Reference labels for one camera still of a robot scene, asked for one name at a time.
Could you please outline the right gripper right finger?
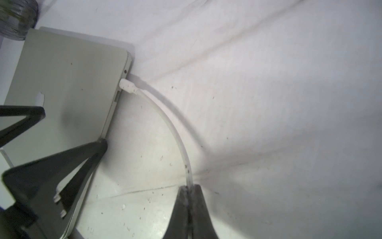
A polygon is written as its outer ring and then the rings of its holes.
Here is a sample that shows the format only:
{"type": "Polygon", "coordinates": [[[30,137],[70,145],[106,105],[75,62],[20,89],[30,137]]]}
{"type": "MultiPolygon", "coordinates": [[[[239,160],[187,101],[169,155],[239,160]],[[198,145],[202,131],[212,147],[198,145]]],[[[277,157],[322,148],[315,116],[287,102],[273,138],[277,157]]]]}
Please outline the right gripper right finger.
{"type": "Polygon", "coordinates": [[[189,189],[189,215],[192,239],[218,239],[199,184],[189,189]]]}

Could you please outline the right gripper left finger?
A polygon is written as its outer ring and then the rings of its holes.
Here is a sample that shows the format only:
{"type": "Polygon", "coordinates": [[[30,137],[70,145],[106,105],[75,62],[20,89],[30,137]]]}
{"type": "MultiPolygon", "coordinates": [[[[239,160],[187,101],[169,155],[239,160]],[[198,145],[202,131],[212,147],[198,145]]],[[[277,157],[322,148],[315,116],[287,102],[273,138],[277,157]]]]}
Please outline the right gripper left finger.
{"type": "Polygon", "coordinates": [[[181,186],[163,239],[187,239],[189,229],[189,195],[187,186],[181,186]]]}

